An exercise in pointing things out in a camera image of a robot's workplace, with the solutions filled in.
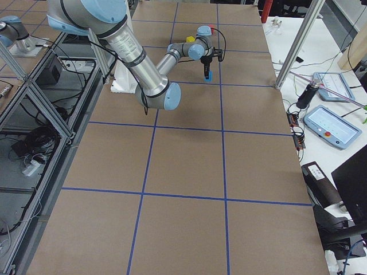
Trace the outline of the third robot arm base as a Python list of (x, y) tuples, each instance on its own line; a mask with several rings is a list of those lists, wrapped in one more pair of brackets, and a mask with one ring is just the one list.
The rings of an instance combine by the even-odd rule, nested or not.
[(35, 58), (42, 49), (50, 47), (45, 40), (32, 37), (15, 15), (1, 18), (1, 42), (14, 57)]

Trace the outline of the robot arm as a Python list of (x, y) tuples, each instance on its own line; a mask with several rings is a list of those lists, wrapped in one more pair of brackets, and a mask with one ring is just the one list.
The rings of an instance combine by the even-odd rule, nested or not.
[(167, 74), (182, 57), (199, 60), (204, 65), (204, 79), (210, 80), (213, 58), (224, 59), (224, 51), (212, 44), (212, 30), (200, 26), (193, 42), (173, 43), (158, 65), (154, 65), (144, 47), (127, 24), (124, 1), (48, 1), (48, 23), (57, 30), (86, 36), (93, 31), (106, 40), (118, 59), (138, 82), (135, 90), (139, 102), (146, 108), (174, 110), (181, 100), (181, 88)]

